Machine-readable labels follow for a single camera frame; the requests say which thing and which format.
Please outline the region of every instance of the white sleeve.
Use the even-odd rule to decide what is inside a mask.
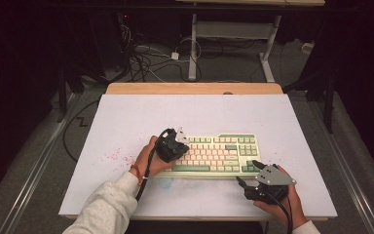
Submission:
[[[88,198],[77,220],[63,233],[125,233],[135,211],[138,179],[125,172],[105,182]]]
[[[292,234],[320,234],[311,220],[294,229]]]

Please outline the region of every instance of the table top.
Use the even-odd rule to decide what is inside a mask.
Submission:
[[[314,7],[323,6],[324,0],[177,0],[192,3],[226,3],[226,4],[250,4],[250,5],[281,5]]]
[[[197,89],[193,95],[185,94],[185,89],[194,87]],[[239,87],[245,95],[240,94]],[[296,186],[307,218],[337,216],[288,96],[282,94],[281,89],[276,89],[278,94],[267,95],[261,87],[278,86],[232,83],[110,85],[99,104],[59,214],[76,216],[100,184],[117,179],[129,169],[151,135],[168,127],[182,127],[187,136],[256,133],[262,162],[282,165],[298,181]],[[235,95],[221,95],[226,91]],[[254,208],[234,179],[150,178],[131,219],[273,218]]]

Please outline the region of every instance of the hand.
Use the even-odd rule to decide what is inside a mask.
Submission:
[[[142,148],[141,152],[136,158],[136,161],[134,164],[138,166],[141,176],[144,176],[145,174],[145,170],[147,169],[147,164],[148,164],[148,157],[150,155],[151,150],[154,148],[157,139],[158,138],[156,136],[151,136],[150,142]],[[174,164],[175,164],[174,161],[166,163],[157,155],[157,153],[154,153],[153,159],[150,165],[149,177],[155,176],[157,173],[159,173],[160,171],[164,169],[172,168]],[[134,168],[131,168],[130,172],[136,176],[136,170]]]
[[[287,174],[287,172],[281,166],[278,166],[278,168],[280,171]],[[306,223],[308,220],[306,219],[303,213],[302,202],[300,201],[299,195],[296,192],[295,186],[288,185],[288,190],[288,200],[284,198],[283,201],[281,201],[281,204],[286,208],[289,215],[292,215],[294,230],[299,226],[303,225],[304,223]],[[268,205],[261,201],[254,201],[253,205],[273,215],[278,220],[278,222],[280,222],[284,226],[287,226],[287,217],[278,205]]]

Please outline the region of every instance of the keyboard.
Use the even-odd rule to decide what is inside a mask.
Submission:
[[[252,160],[261,162],[256,135],[221,134],[189,136],[189,150],[172,169],[156,177],[235,178],[255,177],[260,170]]]

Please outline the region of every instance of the red string bracelet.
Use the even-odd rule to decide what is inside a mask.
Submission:
[[[138,178],[138,186],[141,186],[142,176],[141,176],[141,173],[139,172],[138,166],[133,164],[133,165],[131,165],[131,168],[134,168],[136,170],[136,177]]]

